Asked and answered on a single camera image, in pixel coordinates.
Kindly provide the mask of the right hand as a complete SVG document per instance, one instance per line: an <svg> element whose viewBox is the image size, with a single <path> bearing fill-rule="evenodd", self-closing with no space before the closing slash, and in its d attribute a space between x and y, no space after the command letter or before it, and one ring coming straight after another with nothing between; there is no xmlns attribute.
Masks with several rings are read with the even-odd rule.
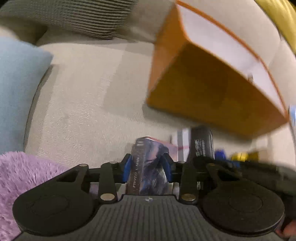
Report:
<svg viewBox="0 0 296 241"><path fill-rule="evenodd" d="M278 228L276 230L276 234L279 235L281 238L289 239L289 238L295 238L296 234L296 222L295 220L292 220L289 224L287 224L285 227Z"/></svg>

